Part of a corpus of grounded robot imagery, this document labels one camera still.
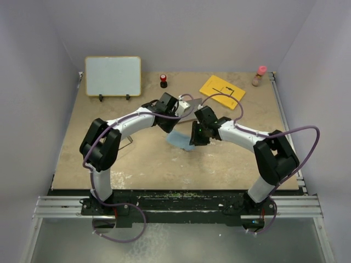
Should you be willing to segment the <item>pink glasses case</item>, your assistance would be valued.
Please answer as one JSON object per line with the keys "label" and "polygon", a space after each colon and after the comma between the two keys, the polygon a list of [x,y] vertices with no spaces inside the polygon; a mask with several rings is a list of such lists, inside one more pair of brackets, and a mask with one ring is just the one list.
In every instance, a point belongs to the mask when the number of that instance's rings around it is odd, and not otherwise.
{"label": "pink glasses case", "polygon": [[192,122],[196,120],[195,111],[198,110],[198,106],[202,103],[201,98],[197,98],[194,100],[186,100],[186,102],[190,105],[189,108],[184,112],[185,117],[180,119],[178,123],[186,123]]}

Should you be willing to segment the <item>blue cleaning cloth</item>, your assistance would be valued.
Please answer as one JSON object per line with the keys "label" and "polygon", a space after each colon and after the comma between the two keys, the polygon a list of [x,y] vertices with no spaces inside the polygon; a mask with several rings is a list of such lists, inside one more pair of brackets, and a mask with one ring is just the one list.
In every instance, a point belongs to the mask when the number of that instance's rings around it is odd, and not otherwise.
{"label": "blue cleaning cloth", "polygon": [[190,139],[190,136],[180,133],[176,130],[170,132],[166,137],[166,141],[169,144],[185,151],[191,151],[195,148],[194,145],[190,145]]}

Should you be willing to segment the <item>thin framed sunglasses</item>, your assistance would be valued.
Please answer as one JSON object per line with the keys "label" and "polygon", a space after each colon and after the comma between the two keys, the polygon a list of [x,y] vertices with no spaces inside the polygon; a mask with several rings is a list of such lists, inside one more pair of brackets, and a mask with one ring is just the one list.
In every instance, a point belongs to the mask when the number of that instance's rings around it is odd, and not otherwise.
{"label": "thin framed sunglasses", "polygon": [[124,138],[123,140],[121,140],[120,145],[119,145],[119,150],[122,150],[124,148],[126,148],[127,146],[129,146],[130,144],[133,143],[133,139],[131,136],[128,136],[126,138]]}

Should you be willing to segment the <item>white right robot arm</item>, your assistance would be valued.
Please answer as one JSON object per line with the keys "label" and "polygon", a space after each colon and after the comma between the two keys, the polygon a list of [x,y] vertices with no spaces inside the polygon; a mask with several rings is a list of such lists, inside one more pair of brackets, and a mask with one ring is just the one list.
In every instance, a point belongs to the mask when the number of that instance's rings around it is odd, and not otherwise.
{"label": "white right robot arm", "polygon": [[299,166],[290,143],[279,130],[261,134],[228,117],[217,118],[208,106],[195,111],[195,116],[197,120],[192,123],[190,145],[205,146],[215,139],[254,153],[259,178],[244,194],[244,209],[249,214],[257,214],[271,191]]}

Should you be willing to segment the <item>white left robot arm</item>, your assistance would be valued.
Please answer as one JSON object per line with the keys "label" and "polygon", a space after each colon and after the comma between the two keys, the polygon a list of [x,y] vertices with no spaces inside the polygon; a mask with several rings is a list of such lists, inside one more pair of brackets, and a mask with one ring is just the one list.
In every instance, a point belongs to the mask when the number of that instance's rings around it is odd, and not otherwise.
{"label": "white left robot arm", "polygon": [[131,207],[130,201],[118,201],[111,188],[111,167],[117,160],[120,142],[134,133],[158,126],[170,133],[175,125],[191,111],[182,96],[175,98],[163,93],[160,99],[142,104],[134,112],[104,121],[95,119],[81,145],[82,166],[89,170],[90,196],[80,200],[83,215],[109,215],[117,207]]}

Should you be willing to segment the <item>red and black stamp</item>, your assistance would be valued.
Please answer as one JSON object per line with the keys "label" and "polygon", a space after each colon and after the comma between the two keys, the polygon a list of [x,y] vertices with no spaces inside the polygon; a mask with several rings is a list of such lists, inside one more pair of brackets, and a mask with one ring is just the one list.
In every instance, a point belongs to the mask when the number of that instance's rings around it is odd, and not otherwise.
{"label": "red and black stamp", "polygon": [[165,74],[160,75],[160,87],[161,88],[167,88],[168,87],[167,76]]}

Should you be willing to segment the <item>yellow book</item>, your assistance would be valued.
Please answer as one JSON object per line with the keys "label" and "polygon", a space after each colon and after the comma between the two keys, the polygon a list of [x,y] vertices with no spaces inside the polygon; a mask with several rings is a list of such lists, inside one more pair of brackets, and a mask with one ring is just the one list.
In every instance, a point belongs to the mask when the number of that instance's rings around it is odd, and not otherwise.
{"label": "yellow book", "polygon": [[[240,101],[244,95],[245,91],[215,75],[212,75],[205,84],[200,88],[199,92],[205,96],[211,96],[213,94],[221,93],[227,94],[234,97],[236,100]],[[222,104],[223,106],[233,110],[237,106],[237,102],[227,96],[214,96],[213,100]]]}

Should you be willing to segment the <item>small whiteboard on stand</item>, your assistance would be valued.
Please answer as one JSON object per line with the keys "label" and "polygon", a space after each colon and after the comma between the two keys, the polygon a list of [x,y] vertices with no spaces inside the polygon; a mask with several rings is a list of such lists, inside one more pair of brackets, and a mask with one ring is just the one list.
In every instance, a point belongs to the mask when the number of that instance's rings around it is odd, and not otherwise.
{"label": "small whiteboard on stand", "polygon": [[88,56],[85,58],[86,95],[130,97],[141,95],[141,58],[138,56]]}

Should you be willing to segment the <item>pink capped small bottle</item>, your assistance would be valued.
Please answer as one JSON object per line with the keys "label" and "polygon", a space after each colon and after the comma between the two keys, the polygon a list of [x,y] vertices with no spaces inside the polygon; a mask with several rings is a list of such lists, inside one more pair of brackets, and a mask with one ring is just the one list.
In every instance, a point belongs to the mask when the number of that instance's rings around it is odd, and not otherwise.
{"label": "pink capped small bottle", "polygon": [[256,72],[256,75],[254,76],[253,80],[252,80],[252,85],[254,87],[259,86],[263,76],[266,74],[267,72],[267,67],[266,66],[260,66]]}

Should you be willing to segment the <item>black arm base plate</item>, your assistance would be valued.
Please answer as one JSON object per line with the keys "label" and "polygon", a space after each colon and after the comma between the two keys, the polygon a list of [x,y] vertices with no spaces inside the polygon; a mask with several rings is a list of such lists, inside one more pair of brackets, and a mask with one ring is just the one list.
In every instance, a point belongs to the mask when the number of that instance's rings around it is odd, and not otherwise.
{"label": "black arm base plate", "polygon": [[106,205],[89,190],[50,190],[48,195],[74,197],[80,215],[115,219],[117,227],[143,222],[263,226],[264,217],[277,211],[271,199],[251,204],[243,190],[113,190]]}

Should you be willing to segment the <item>aluminium rail frame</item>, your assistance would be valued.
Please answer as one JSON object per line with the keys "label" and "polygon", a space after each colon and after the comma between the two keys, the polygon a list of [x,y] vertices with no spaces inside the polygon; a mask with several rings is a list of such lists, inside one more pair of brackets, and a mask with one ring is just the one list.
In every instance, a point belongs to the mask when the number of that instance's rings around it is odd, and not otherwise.
{"label": "aluminium rail frame", "polygon": [[68,219],[68,218],[93,218],[81,214],[80,200],[85,196],[39,196],[34,218]]}

